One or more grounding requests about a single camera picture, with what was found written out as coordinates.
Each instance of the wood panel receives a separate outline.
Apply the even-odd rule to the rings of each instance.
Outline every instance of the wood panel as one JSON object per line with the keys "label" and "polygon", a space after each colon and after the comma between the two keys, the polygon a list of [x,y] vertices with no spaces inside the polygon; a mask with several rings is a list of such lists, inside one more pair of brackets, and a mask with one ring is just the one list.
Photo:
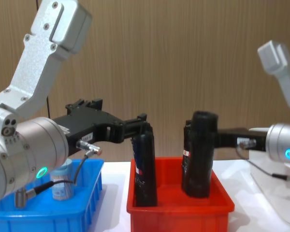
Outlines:
{"label": "wood panel", "polygon": [[[257,55],[270,39],[290,50],[290,0],[80,2],[93,23],[83,50],[61,68],[50,95],[52,117],[79,98],[103,98],[103,109],[122,119],[145,112],[157,156],[182,154],[184,122],[195,110],[219,114],[221,128],[290,123],[279,85]],[[24,10],[33,10],[30,4],[0,1],[0,34],[7,34],[0,38],[0,78],[13,75],[23,44],[10,37],[28,31],[35,14]],[[1,81],[0,89],[8,83]],[[129,141],[101,146],[105,160],[132,158]],[[217,155],[234,157],[233,151]]]}
{"label": "wood panel", "polygon": [[[0,1],[0,91],[11,82],[36,11],[34,0]],[[46,108],[35,116],[47,116]]]}

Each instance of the table surface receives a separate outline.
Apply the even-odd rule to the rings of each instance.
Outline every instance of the table surface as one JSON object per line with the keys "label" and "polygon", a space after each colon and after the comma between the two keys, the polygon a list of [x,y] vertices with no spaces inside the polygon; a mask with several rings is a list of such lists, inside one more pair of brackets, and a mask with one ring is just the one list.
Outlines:
{"label": "table surface", "polygon": [[[235,204],[230,232],[290,232],[290,224],[274,211],[250,175],[244,160],[214,161],[213,170]],[[106,162],[102,193],[90,232],[130,232],[127,197],[130,162]]]}

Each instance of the blue plastic bin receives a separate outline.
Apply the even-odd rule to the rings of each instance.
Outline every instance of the blue plastic bin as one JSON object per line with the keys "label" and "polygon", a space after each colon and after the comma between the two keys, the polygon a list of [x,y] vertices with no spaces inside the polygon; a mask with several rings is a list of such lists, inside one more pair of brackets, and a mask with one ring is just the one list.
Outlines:
{"label": "blue plastic bin", "polygon": [[[80,160],[73,160],[74,176]],[[27,201],[24,209],[14,206],[14,194],[0,201],[0,232],[86,232],[102,190],[103,160],[89,159],[77,178],[74,196],[65,201],[52,198],[48,189]],[[49,181],[49,174],[26,185],[33,188]]]}

